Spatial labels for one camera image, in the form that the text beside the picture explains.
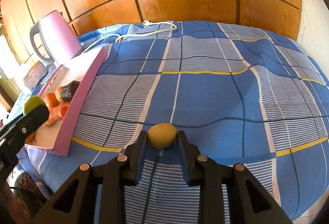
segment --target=orange vegetable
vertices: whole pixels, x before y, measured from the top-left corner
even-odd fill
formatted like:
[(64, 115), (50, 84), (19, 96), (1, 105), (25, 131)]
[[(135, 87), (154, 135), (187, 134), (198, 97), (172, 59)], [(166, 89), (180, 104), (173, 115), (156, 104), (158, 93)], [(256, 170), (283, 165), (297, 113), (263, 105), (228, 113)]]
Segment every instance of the orange vegetable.
[(34, 140), (34, 137), (36, 135), (36, 132), (32, 132), (26, 139), (25, 142), (31, 142), (32, 140)]
[(53, 92), (47, 93), (43, 100), (48, 109), (58, 106), (58, 100), (56, 99), (56, 95)]
[(61, 99), (60, 97), (60, 91), (61, 91), (62, 87), (58, 87), (56, 89), (56, 92), (55, 92), (55, 95), (56, 95), (56, 99), (60, 102), (60, 103), (63, 103), (64, 101)]
[(44, 123), (44, 125), (51, 126), (51, 125), (55, 124), (56, 121), (63, 120), (63, 118), (66, 114), (67, 108), (68, 108), (67, 106), (59, 105), (55, 108), (49, 109), (49, 118)]

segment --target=potato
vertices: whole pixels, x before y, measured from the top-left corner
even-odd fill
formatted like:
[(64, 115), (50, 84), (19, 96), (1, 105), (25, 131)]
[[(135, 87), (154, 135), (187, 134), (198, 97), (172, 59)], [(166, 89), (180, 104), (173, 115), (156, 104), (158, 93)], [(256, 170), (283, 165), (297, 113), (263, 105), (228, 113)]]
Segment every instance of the potato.
[(157, 149), (169, 147), (176, 139), (176, 128), (169, 123), (152, 126), (147, 133), (148, 142)]

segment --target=triangular cutout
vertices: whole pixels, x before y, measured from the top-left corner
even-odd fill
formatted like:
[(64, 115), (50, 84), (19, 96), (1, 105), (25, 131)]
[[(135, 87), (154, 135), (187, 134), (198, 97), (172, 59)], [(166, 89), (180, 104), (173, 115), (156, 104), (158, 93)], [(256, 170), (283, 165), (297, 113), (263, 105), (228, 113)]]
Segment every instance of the triangular cutout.
[(250, 180), (246, 180), (246, 186), (249, 193), (252, 210), (254, 213), (260, 213), (265, 210), (270, 210), (271, 205), (267, 200), (261, 195), (259, 190), (251, 183)]
[(72, 210), (75, 193), (77, 192), (79, 180), (74, 180), (70, 186), (62, 193), (62, 195), (54, 203), (54, 209), (64, 213), (70, 213)]

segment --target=copper rivet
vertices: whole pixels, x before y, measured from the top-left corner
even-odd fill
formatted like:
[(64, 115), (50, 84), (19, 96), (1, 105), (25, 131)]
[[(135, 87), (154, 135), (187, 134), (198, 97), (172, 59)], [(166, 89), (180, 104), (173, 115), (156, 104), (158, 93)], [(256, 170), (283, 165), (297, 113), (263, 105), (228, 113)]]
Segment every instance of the copper rivet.
[(82, 164), (81, 166), (80, 166), (80, 170), (82, 170), (82, 171), (86, 171), (86, 170), (88, 170), (89, 169), (89, 164)]
[(128, 157), (126, 155), (119, 155), (118, 156), (118, 161), (120, 162), (124, 162), (128, 159)]
[(235, 169), (238, 171), (244, 171), (244, 165), (243, 164), (236, 164)]
[(199, 155), (199, 156), (198, 156), (198, 160), (199, 160), (200, 162), (205, 162), (205, 161), (207, 161), (207, 159), (208, 159), (208, 157), (206, 157), (205, 155)]

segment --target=blue fabric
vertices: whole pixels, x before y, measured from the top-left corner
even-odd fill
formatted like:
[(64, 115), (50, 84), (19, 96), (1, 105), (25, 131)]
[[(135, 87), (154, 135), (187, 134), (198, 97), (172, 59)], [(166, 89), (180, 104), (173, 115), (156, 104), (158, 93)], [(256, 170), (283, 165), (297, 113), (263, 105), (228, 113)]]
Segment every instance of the blue fabric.
[[(295, 41), (273, 32), (175, 24), (174, 32), (121, 43), (113, 36), (92, 47), (105, 47), (108, 57), (83, 104), (68, 157), (43, 153), (34, 164), (42, 179), (56, 191), (81, 163), (107, 163), (140, 130), (169, 122), (216, 162), (244, 163), (296, 219), (329, 183), (328, 79)], [(79, 40), (87, 47), (110, 33), (164, 28), (116, 25)], [(150, 147), (139, 185), (125, 194), (127, 223), (197, 223), (199, 189), (185, 185), (175, 145)]]

